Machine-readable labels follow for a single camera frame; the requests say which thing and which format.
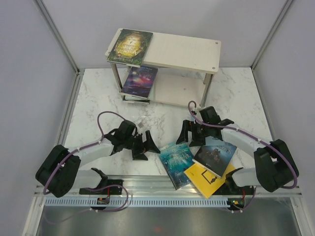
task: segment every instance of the purple book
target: purple book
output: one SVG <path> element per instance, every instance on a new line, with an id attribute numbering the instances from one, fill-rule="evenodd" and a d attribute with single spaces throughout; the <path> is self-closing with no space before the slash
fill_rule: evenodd
<path id="1" fill-rule="evenodd" d="M 157 72 L 157 68 L 148 66 L 132 67 L 121 94 L 148 99 Z"/>

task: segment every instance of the white shelf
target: white shelf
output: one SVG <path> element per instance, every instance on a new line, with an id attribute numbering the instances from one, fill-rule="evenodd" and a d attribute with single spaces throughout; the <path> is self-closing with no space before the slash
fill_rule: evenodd
<path id="1" fill-rule="evenodd" d="M 122 28 L 118 29 L 105 55 L 112 51 Z M 221 42 L 153 32 L 143 64 L 216 74 L 219 69 Z"/>
<path id="2" fill-rule="evenodd" d="M 187 107 L 189 101 L 201 101 L 205 85 L 202 80 L 157 73 L 153 102 Z"/>

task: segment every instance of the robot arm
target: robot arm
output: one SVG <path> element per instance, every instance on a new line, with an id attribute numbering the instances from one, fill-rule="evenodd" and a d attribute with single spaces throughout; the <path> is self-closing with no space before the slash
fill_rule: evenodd
<path id="1" fill-rule="evenodd" d="M 225 183 L 231 191 L 244 186 L 262 186 L 267 191 L 274 192 L 294 180 L 293 174 L 296 175 L 295 178 L 299 176 L 284 141 L 278 139 L 272 142 L 256 138 L 254 135 L 240 130 L 233 121 L 221 120 L 213 107 L 200 111 L 203 122 L 197 119 L 196 113 L 191 112 L 191 114 L 198 122 L 183 121 L 182 132 L 177 144 L 188 142 L 188 131 L 190 131 L 192 132 L 190 147 L 206 145 L 205 138 L 213 136 L 235 145 L 254 158 L 255 168 L 240 168 L 226 174 Z"/>
<path id="2" fill-rule="evenodd" d="M 160 151 L 148 130 L 145 135 L 146 141 L 143 142 L 142 134 L 138 133 L 136 125 L 129 120 L 124 120 L 119 128 L 105 134 L 99 141 L 83 147 L 65 148 L 57 145 L 51 150 L 35 177 L 56 197 L 62 197 L 74 188 L 106 186 L 108 178 L 102 171 L 96 168 L 82 171 L 79 168 L 101 157 L 113 155 L 124 148 L 131 150 L 133 160 L 148 160 L 144 153 L 147 151 L 160 153 Z"/>

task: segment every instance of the dark blue book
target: dark blue book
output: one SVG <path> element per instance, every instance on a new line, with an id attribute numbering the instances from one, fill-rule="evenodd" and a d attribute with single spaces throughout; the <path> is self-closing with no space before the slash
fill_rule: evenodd
<path id="1" fill-rule="evenodd" d="M 190 179 L 184 171 L 193 165 L 193 154 L 187 144 L 176 145 L 170 143 L 161 148 L 159 158 L 166 169 L 175 189 L 179 189 L 188 183 Z"/>
<path id="2" fill-rule="evenodd" d="M 193 161 L 217 177 L 222 178 L 236 147 L 213 137 L 208 137 L 206 144 L 206 146 L 200 147 L 193 157 Z"/>
<path id="3" fill-rule="evenodd" d="M 148 99 L 157 72 L 158 69 L 153 67 L 132 67 L 121 94 L 141 99 Z"/>

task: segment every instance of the gray floor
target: gray floor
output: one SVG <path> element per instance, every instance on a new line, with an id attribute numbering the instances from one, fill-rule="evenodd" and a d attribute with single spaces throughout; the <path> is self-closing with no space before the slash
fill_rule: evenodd
<path id="1" fill-rule="evenodd" d="M 80 207 L 46 207 L 51 221 Z M 85 212 L 58 225 L 42 220 L 38 236 L 299 236 L 289 200 L 255 199 L 243 213 L 217 208 L 140 208 L 120 212 Z"/>

